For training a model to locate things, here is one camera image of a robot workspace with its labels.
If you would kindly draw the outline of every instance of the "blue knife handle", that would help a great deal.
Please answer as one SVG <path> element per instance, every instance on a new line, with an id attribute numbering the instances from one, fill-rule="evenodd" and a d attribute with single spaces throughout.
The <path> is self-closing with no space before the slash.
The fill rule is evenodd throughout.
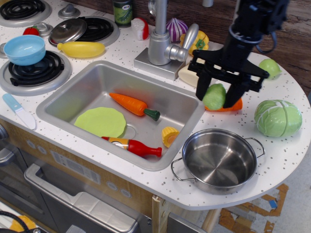
<path id="1" fill-rule="evenodd" d="M 22 106 L 11 94 L 4 94 L 2 98 L 14 112 L 22 108 Z"/>

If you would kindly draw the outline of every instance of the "can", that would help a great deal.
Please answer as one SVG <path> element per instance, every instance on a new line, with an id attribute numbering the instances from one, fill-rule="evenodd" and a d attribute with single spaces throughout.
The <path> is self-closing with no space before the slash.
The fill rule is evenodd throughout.
<path id="1" fill-rule="evenodd" d="M 131 26 L 133 19 L 132 0 L 114 0 L 113 12 L 115 23 L 121 28 Z"/>

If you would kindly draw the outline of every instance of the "speckled countertop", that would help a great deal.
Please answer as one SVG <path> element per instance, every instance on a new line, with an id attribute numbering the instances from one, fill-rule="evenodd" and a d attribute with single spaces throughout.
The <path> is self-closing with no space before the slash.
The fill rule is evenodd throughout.
<path id="1" fill-rule="evenodd" d="M 57 16 L 58 11 L 64 8 L 68 3 L 52 0 L 46 0 L 46 2 L 52 7 L 52 14 L 44 22 L 56 26 L 63 21 L 63 19 Z M 79 5 L 75 5 L 75 7 L 81 11 L 81 16 L 104 16 L 113 20 L 112 15 L 105 15 L 102 12 L 97 12 Z M 6 28 L 0 26 L 0 44 L 21 35 L 24 30 L 25 28 Z M 57 48 L 49 44 L 47 37 L 44 39 L 46 41 L 47 50 L 59 52 Z M 170 81 L 133 67 L 134 58 L 148 47 L 148 43 L 148 40 L 137 41 L 133 37 L 131 28 L 122 28 L 118 40 L 108 46 L 102 56 L 96 57 L 95 59 L 69 58 L 72 65 L 72 75 L 70 79 L 89 63 L 104 60 L 194 92 L 195 88 L 189 86 L 180 79 Z M 220 45 L 210 42 L 211 50 L 218 48 L 220 48 Z M 267 57 L 263 55 L 253 53 L 249 57 L 249 60 L 255 65 L 258 65 L 266 58 Z M 6 62 L 7 60 L 0 59 L 0 66 Z M 54 91 L 33 97 L 15 96 L 22 106 L 35 117 L 37 127 L 33 131 L 24 126 L 23 122 L 9 109 L 2 99 L 0 99 L 0 117 L 182 208 L 188 210 L 223 208 L 255 199 L 279 185 L 298 167 L 310 145 L 311 108 L 308 98 L 294 78 L 283 68 L 281 69 L 281 76 L 276 80 L 265 80 L 263 88 L 259 93 L 252 91 L 245 93 L 242 98 L 244 103 L 243 110 L 237 113 L 205 112 L 193 130 L 193 133 L 195 133 L 210 128 L 225 129 L 243 138 L 256 138 L 265 147 L 266 154 L 258 159 L 258 167 L 255 175 L 241 190 L 229 195 L 212 195 L 201 191 L 191 182 L 178 181 L 172 174 L 170 167 L 161 171 L 144 170 L 90 142 L 80 139 L 75 135 L 39 119 L 35 113 L 37 106 Z M 0 95 L 2 96 L 5 93 L 6 92 L 0 88 Z M 271 138 L 262 135 L 256 129 L 254 123 L 255 109 L 260 102 L 267 99 L 287 100 L 298 107 L 302 113 L 303 124 L 295 135 L 283 138 Z M 176 159 L 180 157 L 181 151 L 176 155 Z M 179 177 L 187 177 L 182 162 L 175 163 L 174 167 Z"/>

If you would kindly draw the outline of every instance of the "red onion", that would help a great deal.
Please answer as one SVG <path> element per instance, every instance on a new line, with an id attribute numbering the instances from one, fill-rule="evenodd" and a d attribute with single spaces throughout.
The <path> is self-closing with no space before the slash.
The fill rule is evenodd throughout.
<path id="1" fill-rule="evenodd" d="M 169 30 L 172 42 L 180 41 L 180 36 L 185 34 L 188 30 L 185 22 L 176 18 L 172 18 L 170 21 L 168 21 L 166 23 L 166 28 Z"/>

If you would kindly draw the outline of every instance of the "toy ketchup bottle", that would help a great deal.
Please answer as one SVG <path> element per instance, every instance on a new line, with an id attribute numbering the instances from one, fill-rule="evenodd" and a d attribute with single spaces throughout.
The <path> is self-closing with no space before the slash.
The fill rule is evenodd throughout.
<path id="1" fill-rule="evenodd" d="M 102 137 L 102 138 L 140 157 L 144 157 L 150 154 L 156 155 L 157 157 L 161 157 L 162 154 L 161 147 L 151 148 L 137 140 L 116 138 L 116 137 Z"/>

